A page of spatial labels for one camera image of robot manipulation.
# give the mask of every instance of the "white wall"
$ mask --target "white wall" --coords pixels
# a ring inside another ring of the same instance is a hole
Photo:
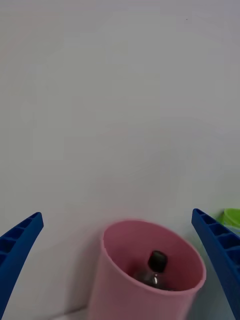
[[[0,232],[45,223],[5,320],[84,306],[114,219],[195,243],[193,208],[240,206],[239,14],[237,0],[1,1]],[[232,319],[208,274],[191,319]]]

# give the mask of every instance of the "plastic bottle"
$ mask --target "plastic bottle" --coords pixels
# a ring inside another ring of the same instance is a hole
[[[145,269],[138,270],[133,277],[147,286],[168,290],[165,284],[164,270],[168,257],[161,251],[152,251]]]

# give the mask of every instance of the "pink cup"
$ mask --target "pink cup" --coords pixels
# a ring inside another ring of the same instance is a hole
[[[168,256],[164,271],[170,288],[147,286],[130,275],[146,266],[152,250]],[[184,320],[206,268],[198,252],[169,229],[142,220],[110,225],[101,239],[101,252],[87,320]]]

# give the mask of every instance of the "green object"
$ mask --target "green object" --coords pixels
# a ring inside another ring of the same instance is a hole
[[[234,209],[234,208],[224,209],[222,223],[224,225],[240,228],[240,209]]]

